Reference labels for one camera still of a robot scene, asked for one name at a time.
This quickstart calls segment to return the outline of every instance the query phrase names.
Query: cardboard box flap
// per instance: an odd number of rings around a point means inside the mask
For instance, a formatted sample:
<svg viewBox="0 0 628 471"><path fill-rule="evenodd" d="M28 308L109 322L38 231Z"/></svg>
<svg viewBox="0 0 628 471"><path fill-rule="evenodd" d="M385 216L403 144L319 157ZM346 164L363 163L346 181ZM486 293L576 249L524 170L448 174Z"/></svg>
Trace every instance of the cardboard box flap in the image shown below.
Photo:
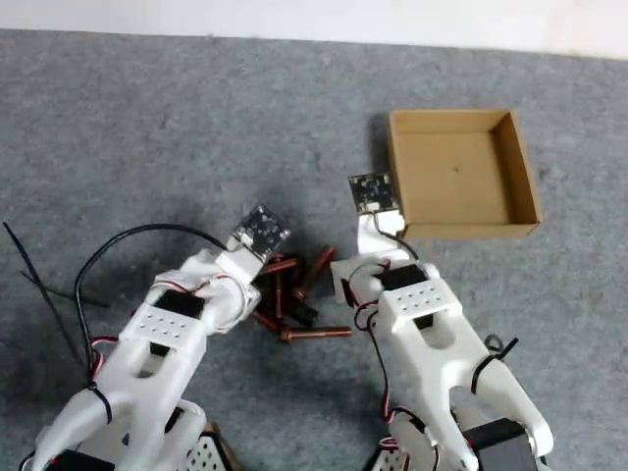
<svg viewBox="0 0 628 471"><path fill-rule="evenodd" d="M390 124L408 239L525 236L541 222L511 112L397 111Z"/></svg>

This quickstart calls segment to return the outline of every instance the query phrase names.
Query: pile of bolts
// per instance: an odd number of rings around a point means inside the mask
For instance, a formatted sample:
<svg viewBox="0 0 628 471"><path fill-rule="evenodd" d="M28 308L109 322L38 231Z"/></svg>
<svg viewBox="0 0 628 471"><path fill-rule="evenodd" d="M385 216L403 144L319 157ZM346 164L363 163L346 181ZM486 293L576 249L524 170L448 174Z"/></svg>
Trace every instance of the pile of bolts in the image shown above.
<svg viewBox="0 0 628 471"><path fill-rule="evenodd" d="M299 254L276 253L253 282L262 300L252 317L285 343L350 336L349 327L314 328L318 311L305 303L335 254L332 246L325 247L306 270ZM288 318L303 327L291 326Z"/></svg>

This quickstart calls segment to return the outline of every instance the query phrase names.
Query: white robotic arm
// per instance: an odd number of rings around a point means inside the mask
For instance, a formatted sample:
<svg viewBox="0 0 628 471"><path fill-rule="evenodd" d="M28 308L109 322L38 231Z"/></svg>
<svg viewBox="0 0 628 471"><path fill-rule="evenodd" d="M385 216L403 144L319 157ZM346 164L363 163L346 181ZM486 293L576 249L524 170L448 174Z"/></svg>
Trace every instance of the white robotic arm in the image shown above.
<svg viewBox="0 0 628 471"><path fill-rule="evenodd" d="M250 314L260 298L250 283L288 234L258 207L235 231L229 250L218 257L201 250L157 276L95 372L97 387L78 392L44 429L30 469L47 469L66 449L120 471L177 469L206 424L203 410L182 394L207 337Z"/></svg>
<svg viewBox="0 0 628 471"><path fill-rule="evenodd" d="M501 361L491 361L495 356L464 317L460 301L436 267L411 260L400 249L402 241L392 240L403 220L388 176L356 177L350 182L360 214L360 255L332 264L336 297L340 302L350 298L349 303L366 312L379 311L376 333L392 342L398 361L412 378L416 415L427 428L420 431L407 415L394 415L391 433L399 447L410 455L415 469L432 469L437 446L439 469L478 471L483 455L479 448L485 444L473 444L470 437L482 442L488 429L471 424L483 427L491 421L479 420L482 415L473 410L453 417L449 393L464 387L507 419L491 426L488 441L509 434L513 442L508 446L529 443L523 445L524 454L528 446L530 456L522 458L522 467L512 456L510 465L499 469L544 468L535 457L545 456L553 447L548 423L510 370ZM490 471L491 459L485 455L482 469Z"/></svg>

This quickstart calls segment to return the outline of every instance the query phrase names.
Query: white wall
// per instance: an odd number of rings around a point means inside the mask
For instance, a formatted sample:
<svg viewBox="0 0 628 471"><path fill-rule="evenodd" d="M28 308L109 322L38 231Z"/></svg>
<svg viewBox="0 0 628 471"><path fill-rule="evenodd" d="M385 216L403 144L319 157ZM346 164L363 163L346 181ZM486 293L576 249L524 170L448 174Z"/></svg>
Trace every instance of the white wall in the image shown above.
<svg viewBox="0 0 628 471"><path fill-rule="evenodd" d="M628 58L628 0L0 0L0 27Z"/></svg>

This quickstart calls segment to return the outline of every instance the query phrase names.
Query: copper screw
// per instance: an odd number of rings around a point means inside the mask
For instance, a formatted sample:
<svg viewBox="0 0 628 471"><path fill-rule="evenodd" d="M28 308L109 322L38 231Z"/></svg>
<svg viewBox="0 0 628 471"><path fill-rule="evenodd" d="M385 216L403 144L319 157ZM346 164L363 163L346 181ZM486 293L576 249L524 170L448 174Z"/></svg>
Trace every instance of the copper screw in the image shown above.
<svg viewBox="0 0 628 471"><path fill-rule="evenodd" d="M288 260L273 262L262 268L258 275L269 275L271 273L282 272L283 270L295 267L297 264L298 260L295 258L289 258Z"/></svg>
<svg viewBox="0 0 628 471"><path fill-rule="evenodd" d="M275 260L281 262L284 255L276 255ZM278 321L284 317L284 307L282 306L282 272L275 274L275 319Z"/></svg>
<svg viewBox="0 0 628 471"><path fill-rule="evenodd" d="M278 334L282 329L281 325L275 322L273 319L270 319L268 316L265 316L259 311L253 311L251 316L259 322L262 326L266 327L273 334Z"/></svg>
<svg viewBox="0 0 628 471"><path fill-rule="evenodd" d="M323 273L323 270L325 270L332 262L332 258L334 258L335 254L336 249L331 245L323 249L318 258L314 261L312 267L305 274L301 285L294 288L292 291L294 297L301 301L307 297L309 291L314 288L314 284Z"/></svg>
<svg viewBox="0 0 628 471"><path fill-rule="evenodd" d="M285 343L294 340L307 339L327 339L332 337L349 337L351 329L349 327L322 327L319 329L293 329L284 327L281 329L281 339Z"/></svg>

